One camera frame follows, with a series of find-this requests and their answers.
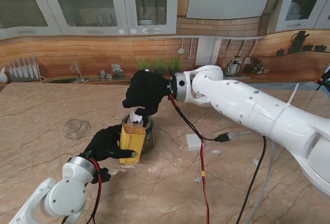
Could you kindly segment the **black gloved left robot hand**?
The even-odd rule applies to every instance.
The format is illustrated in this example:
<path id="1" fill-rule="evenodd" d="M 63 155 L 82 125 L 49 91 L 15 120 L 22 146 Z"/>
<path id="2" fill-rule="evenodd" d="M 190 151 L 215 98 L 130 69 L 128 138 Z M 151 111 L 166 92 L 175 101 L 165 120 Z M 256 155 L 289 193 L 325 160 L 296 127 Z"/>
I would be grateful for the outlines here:
<path id="1" fill-rule="evenodd" d="M 134 158 L 137 155 L 135 151 L 121 149 L 118 145 L 121 138 L 121 130 L 122 125 L 109 126 L 99 130 L 82 154 L 88 158 L 93 158 L 97 162 L 107 158 Z"/>

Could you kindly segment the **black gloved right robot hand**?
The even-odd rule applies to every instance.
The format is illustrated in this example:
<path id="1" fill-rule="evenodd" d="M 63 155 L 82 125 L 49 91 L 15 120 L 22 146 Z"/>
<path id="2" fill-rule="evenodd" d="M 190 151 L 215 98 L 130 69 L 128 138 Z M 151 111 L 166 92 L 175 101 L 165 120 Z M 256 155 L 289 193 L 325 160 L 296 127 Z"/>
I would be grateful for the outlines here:
<path id="1" fill-rule="evenodd" d="M 161 100 L 170 94 L 170 81 L 163 76 L 146 71 L 137 71 L 130 80 L 124 108 L 137 107 L 137 115 L 151 116 L 158 111 Z"/>

